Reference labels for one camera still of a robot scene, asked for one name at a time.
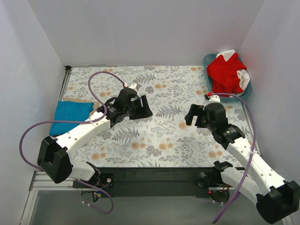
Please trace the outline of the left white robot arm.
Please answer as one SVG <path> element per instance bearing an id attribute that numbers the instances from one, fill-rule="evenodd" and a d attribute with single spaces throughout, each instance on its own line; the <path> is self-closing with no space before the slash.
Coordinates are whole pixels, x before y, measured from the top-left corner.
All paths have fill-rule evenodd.
<path id="1" fill-rule="evenodd" d="M 99 107 L 85 123 L 55 138 L 46 137 L 41 143 L 37 164 L 54 183 L 68 178 L 97 183 L 100 170 L 90 162 L 72 161 L 75 153 L 95 136 L 121 123 L 125 117 L 138 120 L 152 115 L 146 96 L 139 96 L 135 88 L 125 87 L 117 97 Z"/>

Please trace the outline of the red t-shirt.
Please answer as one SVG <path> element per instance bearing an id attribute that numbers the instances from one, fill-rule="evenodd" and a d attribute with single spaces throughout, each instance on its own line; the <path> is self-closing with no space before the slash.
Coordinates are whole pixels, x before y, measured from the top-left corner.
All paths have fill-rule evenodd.
<path id="1" fill-rule="evenodd" d="M 227 61 L 219 55 L 208 66 L 207 73 L 212 79 L 212 92 L 240 94 L 240 78 L 237 71 L 247 67 L 239 60 L 239 55 L 234 53 Z"/>

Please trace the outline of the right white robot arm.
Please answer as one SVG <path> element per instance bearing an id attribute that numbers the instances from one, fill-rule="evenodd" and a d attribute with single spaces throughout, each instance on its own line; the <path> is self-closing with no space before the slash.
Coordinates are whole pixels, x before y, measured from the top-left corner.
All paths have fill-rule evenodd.
<path id="1" fill-rule="evenodd" d="M 276 173 L 257 152 L 251 150 L 244 133 L 228 122 L 222 104 L 192 104 L 185 116 L 186 124 L 190 126 L 194 117 L 197 118 L 195 126 L 208 129 L 214 140 L 245 168 L 246 175 L 243 176 L 228 163 L 215 165 L 221 181 L 247 197 L 266 222 L 274 224 L 299 209 L 299 185 Z"/>

